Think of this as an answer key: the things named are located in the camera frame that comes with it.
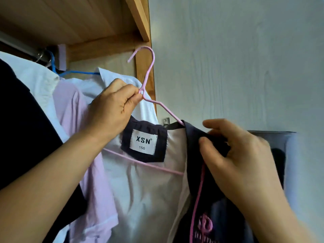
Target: hand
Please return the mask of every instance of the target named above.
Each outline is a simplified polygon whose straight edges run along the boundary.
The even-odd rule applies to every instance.
[[[242,213],[286,200],[268,142],[226,119],[205,120],[212,135],[224,136],[231,149],[226,158],[207,138],[200,151],[217,185]]]
[[[310,242],[281,187],[269,143],[226,119],[205,120],[231,149],[223,157],[206,137],[200,152],[218,187],[245,216],[259,242]]]
[[[124,130],[142,98],[137,87],[116,78],[90,104],[86,131],[107,144]]]

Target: clothing label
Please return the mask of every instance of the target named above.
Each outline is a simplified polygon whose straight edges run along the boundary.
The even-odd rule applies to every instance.
[[[157,135],[133,129],[129,148],[144,154],[154,155],[156,141]]]

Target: white wall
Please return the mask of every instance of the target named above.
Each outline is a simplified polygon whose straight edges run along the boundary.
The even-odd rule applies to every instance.
[[[225,117],[299,132],[297,213],[324,241],[324,1],[149,0],[149,8],[157,100],[199,128]]]

